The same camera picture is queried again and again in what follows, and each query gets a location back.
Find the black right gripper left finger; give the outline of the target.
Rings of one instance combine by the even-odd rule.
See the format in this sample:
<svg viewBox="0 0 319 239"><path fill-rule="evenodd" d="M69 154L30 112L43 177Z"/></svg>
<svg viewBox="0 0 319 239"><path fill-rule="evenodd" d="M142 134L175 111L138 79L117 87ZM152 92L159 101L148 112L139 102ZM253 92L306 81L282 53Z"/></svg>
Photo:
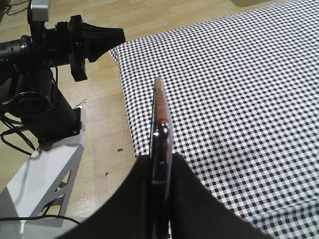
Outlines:
<svg viewBox="0 0 319 239"><path fill-rule="evenodd" d="M60 239L145 239L149 157L142 155L126 179L92 216Z"/></svg>

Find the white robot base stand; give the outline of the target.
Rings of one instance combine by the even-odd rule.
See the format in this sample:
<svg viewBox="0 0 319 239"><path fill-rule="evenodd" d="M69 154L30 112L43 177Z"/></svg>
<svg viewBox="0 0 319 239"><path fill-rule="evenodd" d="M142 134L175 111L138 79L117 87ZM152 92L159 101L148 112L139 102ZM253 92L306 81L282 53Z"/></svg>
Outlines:
<svg viewBox="0 0 319 239"><path fill-rule="evenodd" d="M79 129L70 137L40 143L0 194L0 221L63 225L80 161L86 147L86 111L74 109Z"/></svg>

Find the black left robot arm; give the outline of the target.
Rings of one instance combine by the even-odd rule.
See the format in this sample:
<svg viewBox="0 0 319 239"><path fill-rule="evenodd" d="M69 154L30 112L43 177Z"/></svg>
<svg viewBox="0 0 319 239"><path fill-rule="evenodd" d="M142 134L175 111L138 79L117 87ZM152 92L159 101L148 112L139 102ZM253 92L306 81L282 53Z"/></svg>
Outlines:
<svg viewBox="0 0 319 239"><path fill-rule="evenodd" d="M78 133L79 114L62 95L52 68L69 65L76 82L87 79L85 63L126 41L121 28L84 23L80 15L52 29L28 20L31 34L0 45L0 108L21 119L39 142Z"/></svg>

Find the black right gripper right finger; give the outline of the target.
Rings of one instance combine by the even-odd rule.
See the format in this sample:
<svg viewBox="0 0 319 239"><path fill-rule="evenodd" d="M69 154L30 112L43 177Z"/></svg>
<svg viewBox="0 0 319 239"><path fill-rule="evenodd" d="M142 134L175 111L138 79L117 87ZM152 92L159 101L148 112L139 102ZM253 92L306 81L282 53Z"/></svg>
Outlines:
<svg viewBox="0 0 319 239"><path fill-rule="evenodd" d="M215 199L180 154L172 156L171 233L174 239L269 239Z"/></svg>

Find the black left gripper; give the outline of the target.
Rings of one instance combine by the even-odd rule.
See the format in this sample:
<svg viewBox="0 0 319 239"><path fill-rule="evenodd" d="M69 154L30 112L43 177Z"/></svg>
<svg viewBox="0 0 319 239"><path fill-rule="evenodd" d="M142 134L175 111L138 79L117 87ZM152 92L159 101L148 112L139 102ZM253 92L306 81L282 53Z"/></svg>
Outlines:
<svg viewBox="0 0 319 239"><path fill-rule="evenodd" d="M83 23L80 15L75 15L69 22L58 22L54 28L46 30L46 65L70 65L73 79L76 82L83 81L87 79L85 56L90 63L95 62L124 42L125 34L122 28L90 25Z"/></svg>

